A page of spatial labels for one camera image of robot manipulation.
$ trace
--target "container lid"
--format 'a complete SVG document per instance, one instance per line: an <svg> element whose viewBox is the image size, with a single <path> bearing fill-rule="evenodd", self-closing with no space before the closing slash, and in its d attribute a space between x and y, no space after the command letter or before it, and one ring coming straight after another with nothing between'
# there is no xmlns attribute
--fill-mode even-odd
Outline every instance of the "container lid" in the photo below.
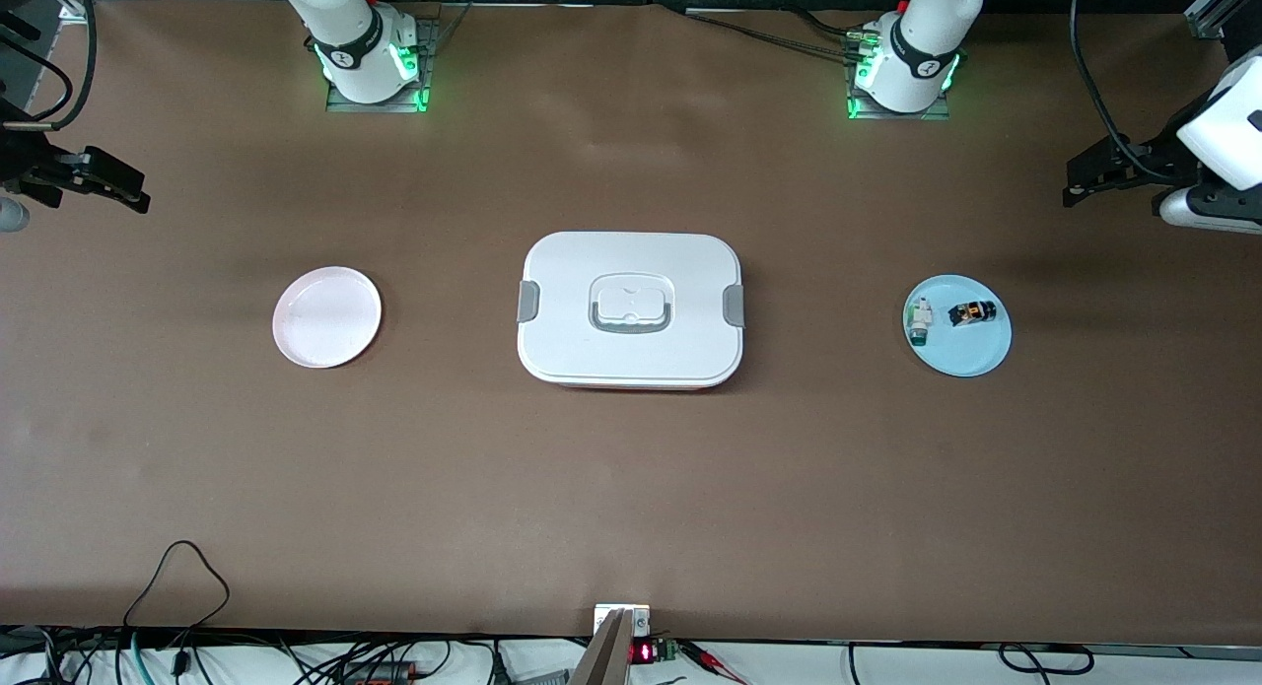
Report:
<svg viewBox="0 0 1262 685"><path fill-rule="evenodd" d="M741 362L741 264L717 237L555 232L526 255L517 353L563 385L700 389Z"/></svg>

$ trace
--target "blue plate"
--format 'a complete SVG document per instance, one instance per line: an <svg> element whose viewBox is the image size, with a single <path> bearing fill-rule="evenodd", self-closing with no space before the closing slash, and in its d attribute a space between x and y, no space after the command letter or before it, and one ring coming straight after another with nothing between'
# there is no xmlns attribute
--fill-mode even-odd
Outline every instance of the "blue plate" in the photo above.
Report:
<svg viewBox="0 0 1262 685"><path fill-rule="evenodd" d="M967 276L948 272L921 281L906 303L902 303L902 337L907 336L907 309L919 299L929 302L934 320L929 324L929 338L923 347L911 344L911 349L934 367L938 372L950 376L978 376L994 370L1007 357L1012 347L1012 320L1003 302L978 281ZM994 320L974 322L969 325L952 327L946 312L957 304L969 302L994 302L998 315Z"/></svg>

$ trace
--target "white plate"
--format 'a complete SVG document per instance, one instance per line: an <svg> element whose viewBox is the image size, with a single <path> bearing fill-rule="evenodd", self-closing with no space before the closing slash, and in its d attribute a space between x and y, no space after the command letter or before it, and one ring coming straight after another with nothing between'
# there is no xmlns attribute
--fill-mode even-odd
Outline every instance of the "white plate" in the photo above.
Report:
<svg viewBox="0 0 1262 685"><path fill-rule="evenodd" d="M328 266L304 272L280 294L271 336L303 367L337 367L369 347L381 327L381 295L360 271Z"/></svg>
<svg viewBox="0 0 1262 685"><path fill-rule="evenodd" d="M907 339L907 307L924 298L933 308L934 320L929 325L929 339L923 347L915 347ZM952 327L946 312L969 302L994 302L998 315L994 320L974 322L969 325ZM950 376L978 376L994 370L1007 357L1012 347L1012 318L1003 308L1003 302L978 281L967 276L933 276L921 281L902 303L899 315L902 337L911 344L916 356L938 372Z"/></svg>

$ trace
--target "brown table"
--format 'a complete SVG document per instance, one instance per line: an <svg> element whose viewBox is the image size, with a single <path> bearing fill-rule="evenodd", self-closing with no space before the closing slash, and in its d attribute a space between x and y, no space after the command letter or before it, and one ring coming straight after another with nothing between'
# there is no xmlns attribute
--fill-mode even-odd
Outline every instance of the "brown table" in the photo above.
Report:
<svg viewBox="0 0 1262 685"><path fill-rule="evenodd" d="M153 212L76 197L0 240L0 621L116 623L191 537L231 626L562 635L636 599L694 637L1262 643L1262 241L1151 190L1060 208L1102 136L1063 16L983 16L948 124L847 120L837 66L654 6L477 8L414 116L326 115L280 3L100 25L57 140L144 169ZM1179 16L1083 28L1137 138L1222 71ZM531 378L517 280L558 230L728 241L737 375ZM316 372L269 320L324 264L386 317ZM902 339L934 272L1010 308L992 375ZM180 555L140 621L213 594Z"/></svg>

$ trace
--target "gray latch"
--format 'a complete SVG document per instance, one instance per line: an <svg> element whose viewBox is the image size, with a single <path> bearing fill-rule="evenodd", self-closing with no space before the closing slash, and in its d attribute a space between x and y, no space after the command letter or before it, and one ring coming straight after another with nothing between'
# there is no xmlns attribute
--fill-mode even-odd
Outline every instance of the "gray latch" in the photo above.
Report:
<svg viewBox="0 0 1262 685"><path fill-rule="evenodd" d="M745 327L745 286L733 284L723 289L723 320L732 327Z"/></svg>
<svg viewBox="0 0 1262 685"><path fill-rule="evenodd" d="M517 322L531 322L539 315L539 284L522 281L517 289Z"/></svg>

